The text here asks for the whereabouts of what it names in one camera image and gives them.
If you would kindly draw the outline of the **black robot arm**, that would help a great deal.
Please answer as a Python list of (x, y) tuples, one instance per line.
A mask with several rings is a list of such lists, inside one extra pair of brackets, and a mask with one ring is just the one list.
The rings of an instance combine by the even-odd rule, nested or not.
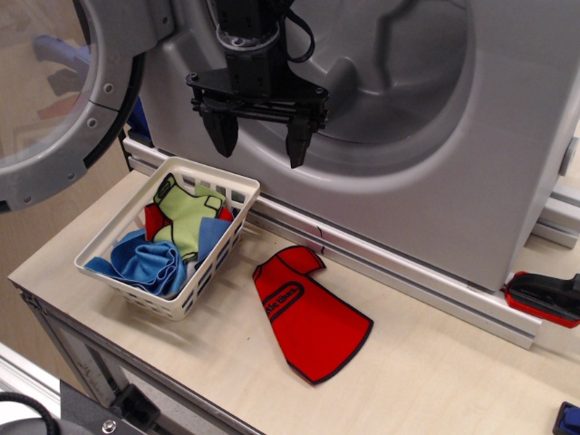
[(313, 32), (289, 1), (218, 1), (217, 41), (226, 67), (192, 72), (192, 108), (203, 120), (217, 151), (229, 157), (237, 144), (241, 118), (284, 124), (286, 153), (292, 168), (303, 165), (313, 135), (326, 124), (329, 92), (295, 74), (290, 65), (314, 53), (287, 50), (285, 23)]

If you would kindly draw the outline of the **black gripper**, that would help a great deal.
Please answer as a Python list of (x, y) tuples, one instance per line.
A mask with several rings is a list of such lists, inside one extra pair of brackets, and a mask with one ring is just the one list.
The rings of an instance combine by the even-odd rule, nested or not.
[(237, 118), (287, 125), (286, 154), (292, 169), (304, 164), (311, 130), (327, 121), (328, 91), (289, 67), (285, 35), (278, 25), (246, 37), (220, 25), (217, 41), (226, 66), (192, 72), (186, 84), (193, 91), (191, 104), (201, 114), (217, 152), (229, 158), (238, 139)]

